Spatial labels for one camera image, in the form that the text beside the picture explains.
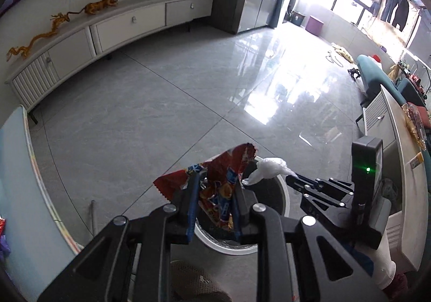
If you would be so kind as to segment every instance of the red snack bag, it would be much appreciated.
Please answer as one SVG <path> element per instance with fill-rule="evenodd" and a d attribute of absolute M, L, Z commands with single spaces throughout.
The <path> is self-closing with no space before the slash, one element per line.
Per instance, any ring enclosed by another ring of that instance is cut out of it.
<path fill-rule="evenodd" d="M 154 185 L 165 198 L 172 200 L 174 191 L 186 185 L 191 174 L 206 168 L 208 184 L 199 192 L 199 205 L 214 224 L 229 230 L 232 227 L 229 219 L 235 183 L 238 175 L 254 160 L 256 151 L 253 144 L 241 144 L 211 161 L 161 176 L 154 181 Z"/>
<path fill-rule="evenodd" d="M 0 216 L 0 236 L 2 235 L 2 233 L 3 233 L 3 229 L 4 229 L 4 226 L 6 225 L 6 219 L 4 219 L 4 218 L 2 218 L 1 216 Z"/>

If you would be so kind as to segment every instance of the red cloth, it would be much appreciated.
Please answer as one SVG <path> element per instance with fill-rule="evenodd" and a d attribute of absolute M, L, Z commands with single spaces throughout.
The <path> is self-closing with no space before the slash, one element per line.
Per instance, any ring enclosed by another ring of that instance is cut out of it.
<path fill-rule="evenodd" d="M 419 111 L 419 115 L 421 116 L 421 120 L 422 120 L 422 124 L 424 125 L 424 128 L 431 129 L 431 123 L 430 123 L 430 118 L 428 116 L 427 108 L 424 106 L 417 106 L 417 105 L 415 105 L 415 107 L 417 107 Z"/>
<path fill-rule="evenodd" d="M 395 274 L 392 282 L 383 289 L 383 292 L 390 301 L 393 301 L 400 294 L 407 292 L 409 287 L 407 285 L 407 278 L 404 273 Z"/>

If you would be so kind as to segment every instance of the yellow fabric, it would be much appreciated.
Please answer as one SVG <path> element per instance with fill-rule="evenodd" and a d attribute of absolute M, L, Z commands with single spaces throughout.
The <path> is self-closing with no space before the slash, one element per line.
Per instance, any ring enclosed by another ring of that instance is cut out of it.
<path fill-rule="evenodd" d="M 387 74 L 387 76 L 391 79 L 391 81 L 395 81 L 399 74 L 399 66 L 397 64 L 391 66 L 391 72 Z"/>
<path fill-rule="evenodd" d="M 344 47 L 341 47 L 335 43 L 331 43 L 331 46 L 333 49 L 340 54 L 342 57 L 344 57 L 348 62 L 353 63 L 353 57 L 349 54 L 348 51 Z"/>

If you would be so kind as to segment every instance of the teal sofa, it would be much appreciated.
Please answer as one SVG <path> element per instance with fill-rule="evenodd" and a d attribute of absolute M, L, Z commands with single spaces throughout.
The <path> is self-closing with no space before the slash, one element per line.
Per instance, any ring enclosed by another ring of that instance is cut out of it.
<path fill-rule="evenodd" d="M 425 102 L 408 78 L 403 78 L 395 86 L 373 59 L 366 55 L 360 55 L 357 62 L 368 102 L 371 102 L 380 93 L 380 85 L 382 85 L 400 106 L 405 104 L 406 101 L 417 106 L 425 106 Z"/>

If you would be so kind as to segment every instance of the cabinet drawer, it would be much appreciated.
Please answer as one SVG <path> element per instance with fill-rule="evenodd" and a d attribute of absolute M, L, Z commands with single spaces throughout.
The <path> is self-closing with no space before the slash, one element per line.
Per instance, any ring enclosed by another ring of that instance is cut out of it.
<path fill-rule="evenodd" d="M 83 29 L 48 50 L 59 79 L 91 60 L 90 45 Z"/>
<path fill-rule="evenodd" d="M 383 139 L 383 149 L 395 141 L 391 116 L 381 92 L 365 109 L 364 120 L 365 134 Z"/>
<path fill-rule="evenodd" d="M 165 4 L 139 8 L 96 25 L 102 51 L 165 26 Z"/>
<path fill-rule="evenodd" d="M 166 25 L 173 26 L 210 16 L 213 0 L 185 0 L 166 3 Z"/>

